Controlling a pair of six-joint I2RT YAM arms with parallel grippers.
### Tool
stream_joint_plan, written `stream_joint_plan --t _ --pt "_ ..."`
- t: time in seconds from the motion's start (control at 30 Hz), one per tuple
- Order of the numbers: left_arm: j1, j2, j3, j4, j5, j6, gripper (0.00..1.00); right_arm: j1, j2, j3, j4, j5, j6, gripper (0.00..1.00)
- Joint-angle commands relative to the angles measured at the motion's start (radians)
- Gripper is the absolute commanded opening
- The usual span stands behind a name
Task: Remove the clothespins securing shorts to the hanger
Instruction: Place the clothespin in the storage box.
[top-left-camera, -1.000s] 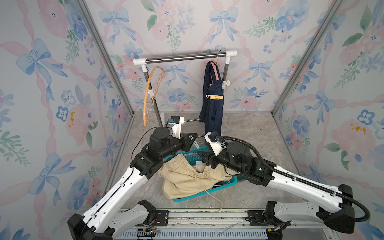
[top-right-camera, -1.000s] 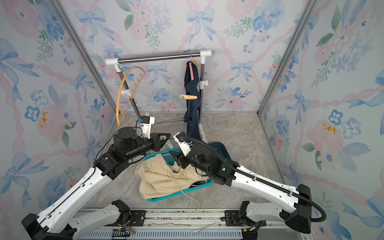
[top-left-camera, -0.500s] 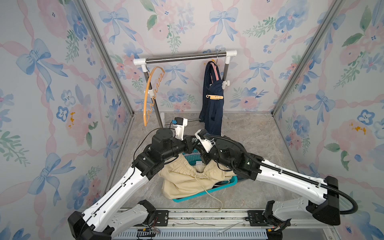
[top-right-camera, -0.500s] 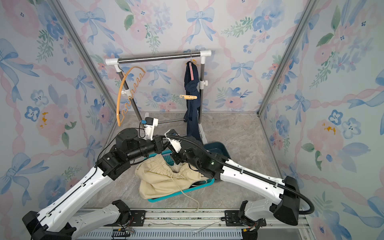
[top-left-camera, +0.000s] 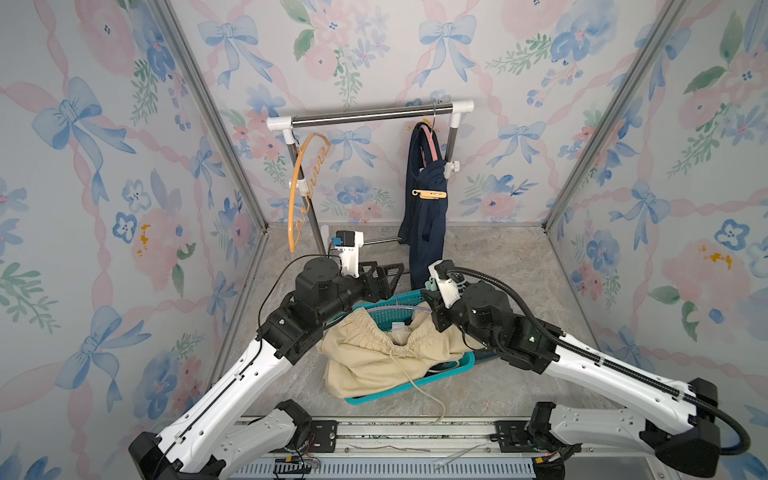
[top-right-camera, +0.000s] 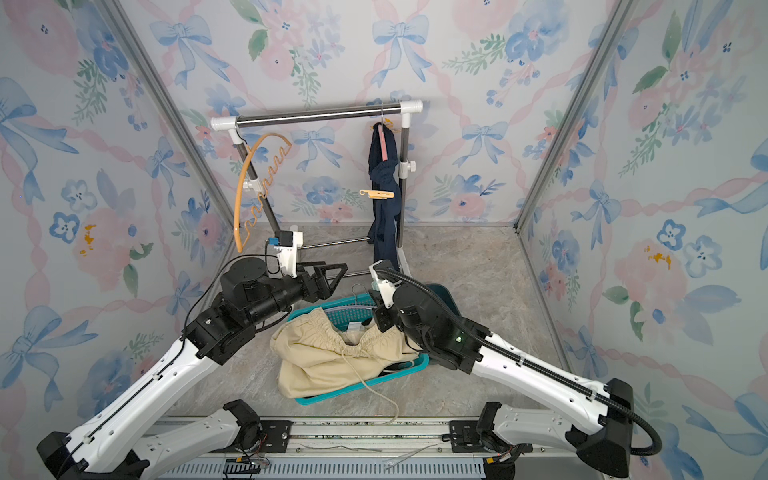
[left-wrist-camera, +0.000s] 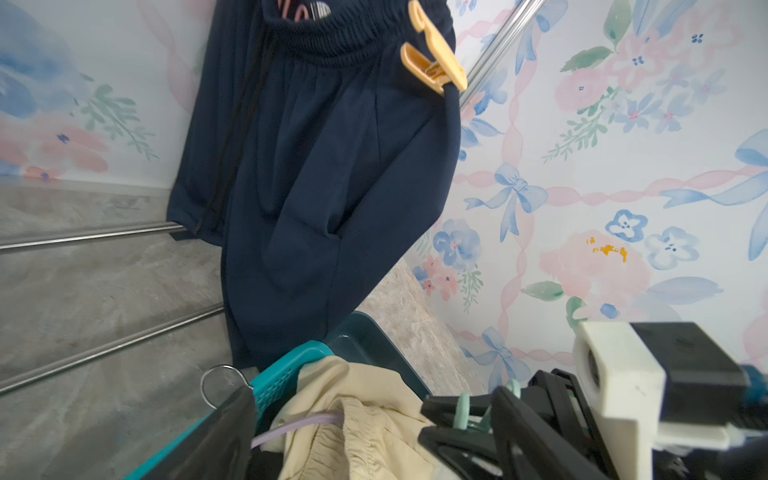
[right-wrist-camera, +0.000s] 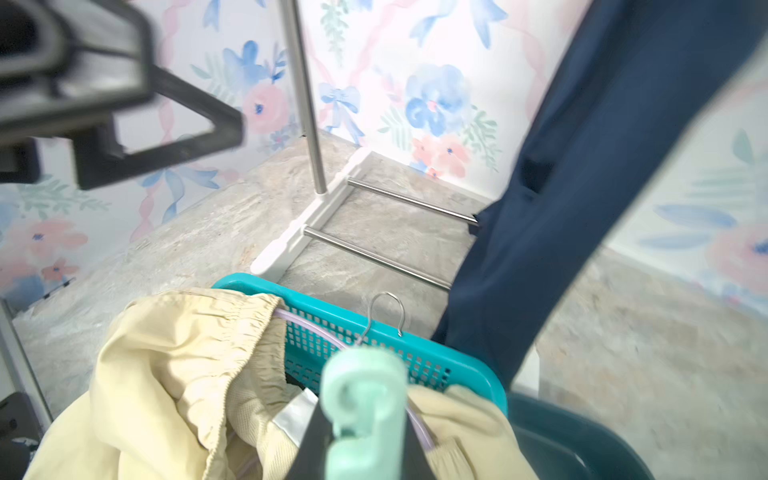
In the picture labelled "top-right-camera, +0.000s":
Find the beige shorts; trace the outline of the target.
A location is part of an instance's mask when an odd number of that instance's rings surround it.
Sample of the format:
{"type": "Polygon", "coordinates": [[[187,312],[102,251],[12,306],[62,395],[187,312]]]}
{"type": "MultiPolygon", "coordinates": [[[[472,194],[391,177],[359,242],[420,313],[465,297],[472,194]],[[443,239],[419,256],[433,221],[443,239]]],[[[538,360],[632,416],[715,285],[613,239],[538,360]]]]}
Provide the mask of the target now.
{"type": "Polygon", "coordinates": [[[281,359],[278,390],[290,399],[357,385],[419,357],[395,328],[382,332],[371,324],[349,334],[338,330],[320,308],[281,326],[272,335],[270,348],[281,359]]]}

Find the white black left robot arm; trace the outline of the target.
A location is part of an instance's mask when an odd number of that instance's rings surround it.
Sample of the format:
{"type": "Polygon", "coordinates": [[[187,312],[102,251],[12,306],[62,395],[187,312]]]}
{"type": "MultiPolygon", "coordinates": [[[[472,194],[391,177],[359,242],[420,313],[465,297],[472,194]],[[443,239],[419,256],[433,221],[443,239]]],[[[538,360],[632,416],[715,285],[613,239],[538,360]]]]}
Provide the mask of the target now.
{"type": "Polygon", "coordinates": [[[301,301],[330,298],[347,273],[344,263],[301,262],[295,275],[271,276],[263,254],[239,255],[217,274],[220,292],[140,379],[69,433],[54,431],[37,452],[56,479],[156,479],[205,453],[262,443],[259,415],[243,400],[160,434],[147,431],[198,382],[223,366],[301,301]]]}

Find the orange clothes hanger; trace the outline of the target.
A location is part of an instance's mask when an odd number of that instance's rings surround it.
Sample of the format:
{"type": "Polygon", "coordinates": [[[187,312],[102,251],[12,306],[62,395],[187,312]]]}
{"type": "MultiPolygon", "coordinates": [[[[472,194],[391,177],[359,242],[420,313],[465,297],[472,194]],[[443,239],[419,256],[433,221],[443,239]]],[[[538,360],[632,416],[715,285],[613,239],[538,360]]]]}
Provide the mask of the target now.
{"type": "Polygon", "coordinates": [[[237,143],[235,148],[239,153],[243,163],[235,192],[233,238],[237,252],[243,253],[244,248],[250,239],[250,228],[255,225],[254,221],[243,222],[240,218],[243,192],[246,187],[252,189],[256,193],[256,199],[259,202],[259,208],[256,208],[255,206],[251,207],[252,215],[255,215],[256,211],[261,212],[266,217],[273,233],[276,236],[280,236],[281,227],[277,220],[276,214],[273,211],[272,205],[269,202],[268,195],[269,189],[274,184],[275,176],[278,173],[280,166],[284,163],[287,155],[290,153],[293,144],[288,138],[281,134],[267,133],[264,134],[254,145],[249,146],[236,130],[232,130],[232,133],[234,134],[236,140],[240,140],[240,143],[237,143]],[[278,153],[273,157],[271,163],[267,166],[267,176],[265,178],[261,178],[258,176],[256,170],[252,168],[252,161],[255,157],[255,154],[261,148],[262,143],[265,140],[271,138],[279,139],[281,145],[278,148],[278,153]]]}

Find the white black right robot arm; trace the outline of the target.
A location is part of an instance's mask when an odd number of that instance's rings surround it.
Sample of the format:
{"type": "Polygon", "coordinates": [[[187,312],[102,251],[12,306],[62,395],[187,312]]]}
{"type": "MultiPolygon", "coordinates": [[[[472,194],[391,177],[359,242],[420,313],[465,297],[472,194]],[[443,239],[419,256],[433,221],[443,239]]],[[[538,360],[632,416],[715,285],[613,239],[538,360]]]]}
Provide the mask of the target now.
{"type": "Polygon", "coordinates": [[[632,457],[661,453],[661,435],[636,413],[626,382],[590,380],[531,356],[410,278],[377,280],[370,295],[381,330],[400,331],[446,369],[494,381],[549,408],[548,419],[527,419],[508,405],[487,402],[477,434],[496,460],[513,462],[535,445],[549,446],[574,453],[602,474],[626,478],[632,457]]]}

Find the lilac clothes hanger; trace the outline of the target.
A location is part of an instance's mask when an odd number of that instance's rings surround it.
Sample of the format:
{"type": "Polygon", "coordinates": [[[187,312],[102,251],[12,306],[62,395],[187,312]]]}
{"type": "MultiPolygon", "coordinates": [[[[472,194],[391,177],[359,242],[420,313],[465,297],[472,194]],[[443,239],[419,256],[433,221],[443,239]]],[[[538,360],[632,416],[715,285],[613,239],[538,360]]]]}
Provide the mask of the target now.
{"type": "Polygon", "coordinates": [[[352,296],[326,302],[322,305],[325,310],[371,310],[374,301],[368,293],[354,294],[352,296]]]}

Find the pink clothes hanger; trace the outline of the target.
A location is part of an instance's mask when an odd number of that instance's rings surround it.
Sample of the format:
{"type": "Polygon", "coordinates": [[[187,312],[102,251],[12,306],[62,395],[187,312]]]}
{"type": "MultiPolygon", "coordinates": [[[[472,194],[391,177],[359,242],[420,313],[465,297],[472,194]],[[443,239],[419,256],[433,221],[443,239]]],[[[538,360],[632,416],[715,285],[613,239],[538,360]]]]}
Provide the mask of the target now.
{"type": "Polygon", "coordinates": [[[383,108],[380,108],[379,122],[376,124],[376,131],[377,131],[377,136],[379,140],[379,148],[380,148],[380,155],[381,155],[382,162],[387,161],[389,159],[384,127],[385,127],[384,112],[383,112],[383,108]]]}

